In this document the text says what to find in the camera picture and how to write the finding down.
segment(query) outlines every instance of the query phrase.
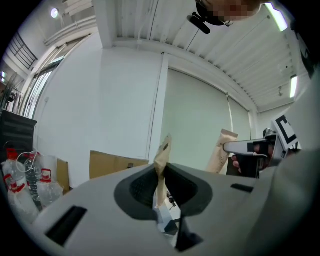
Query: ceiling light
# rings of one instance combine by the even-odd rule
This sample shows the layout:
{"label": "ceiling light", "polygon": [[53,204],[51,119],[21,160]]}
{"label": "ceiling light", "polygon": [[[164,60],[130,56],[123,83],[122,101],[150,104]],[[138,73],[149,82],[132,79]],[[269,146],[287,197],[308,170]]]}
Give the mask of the ceiling light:
{"label": "ceiling light", "polygon": [[280,31],[284,31],[288,28],[288,24],[285,20],[285,17],[281,13],[281,11],[278,11],[274,8],[273,4],[270,2],[265,3],[265,6],[268,8],[270,11],[271,15],[273,16],[276,24],[278,25]]}
{"label": "ceiling light", "polygon": [[59,15],[58,9],[53,8],[53,9],[51,10],[51,17],[55,19],[56,17],[58,17],[58,15]]}
{"label": "ceiling light", "polygon": [[297,84],[298,84],[298,77],[296,75],[294,75],[294,76],[291,77],[290,98],[293,98],[296,95]]}

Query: kraft paper bag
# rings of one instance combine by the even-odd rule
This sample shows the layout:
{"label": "kraft paper bag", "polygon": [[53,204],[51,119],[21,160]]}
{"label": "kraft paper bag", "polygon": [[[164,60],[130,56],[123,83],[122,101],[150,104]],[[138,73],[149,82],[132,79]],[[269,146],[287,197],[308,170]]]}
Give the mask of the kraft paper bag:
{"label": "kraft paper bag", "polygon": [[165,175],[164,170],[166,168],[167,163],[169,162],[170,151],[171,151],[171,142],[172,138],[169,134],[165,137],[163,144],[160,146],[156,156],[154,158],[154,168],[156,174],[158,175],[158,187],[157,187],[157,202],[156,206],[160,207],[165,202],[167,196],[167,187],[165,184]]}
{"label": "kraft paper bag", "polygon": [[221,130],[220,137],[215,145],[214,151],[206,168],[207,172],[214,174],[219,174],[221,172],[230,155],[230,153],[224,151],[224,144],[227,142],[234,142],[237,138],[238,134],[225,129]]}

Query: white corrugated ceiling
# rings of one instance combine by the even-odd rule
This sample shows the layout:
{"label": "white corrugated ceiling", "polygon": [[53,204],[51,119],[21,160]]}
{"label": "white corrugated ceiling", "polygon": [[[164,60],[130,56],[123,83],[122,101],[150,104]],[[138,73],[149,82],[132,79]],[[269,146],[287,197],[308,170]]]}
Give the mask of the white corrugated ceiling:
{"label": "white corrugated ceiling", "polygon": [[141,39],[205,59],[231,77],[258,110],[290,102],[292,75],[298,74],[299,92],[310,82],[303,65],[293,62],[299,52],[290,48],[286,33],[264,5],[255,16],[230,27],[207,24],[210,34],[187,21],[196,11],[194,0],[116,0],[115,6],[118,38],[137,39],[140,32]]}

